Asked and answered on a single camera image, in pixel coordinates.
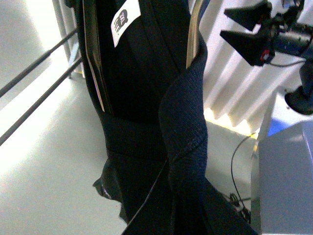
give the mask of black bag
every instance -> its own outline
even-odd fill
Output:
[[[254,235],[206,180],[203,40],[186,69],[186,0],[139,0],[141,16],[114,47],[111,23],[125,0],[68,0],[87,87],[108,153],[94,184],[122,203],[125,235]]]

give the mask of white floor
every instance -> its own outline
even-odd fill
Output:
[[[241,135],[208,123],[207,177],[235,192],[230,159]],[[254,141],[238,150],[234,174],[250,195]],[[118,235],[120,205],[96,193],[105,139],[85,81],[67,79],[0,147],[0,235]]]

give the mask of white sticker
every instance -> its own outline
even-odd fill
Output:
[[[131,23],[141,16],[138,0],[127,0],[115,14],[111,23],[111,31],[114,47],[117,46],[120,37]]]

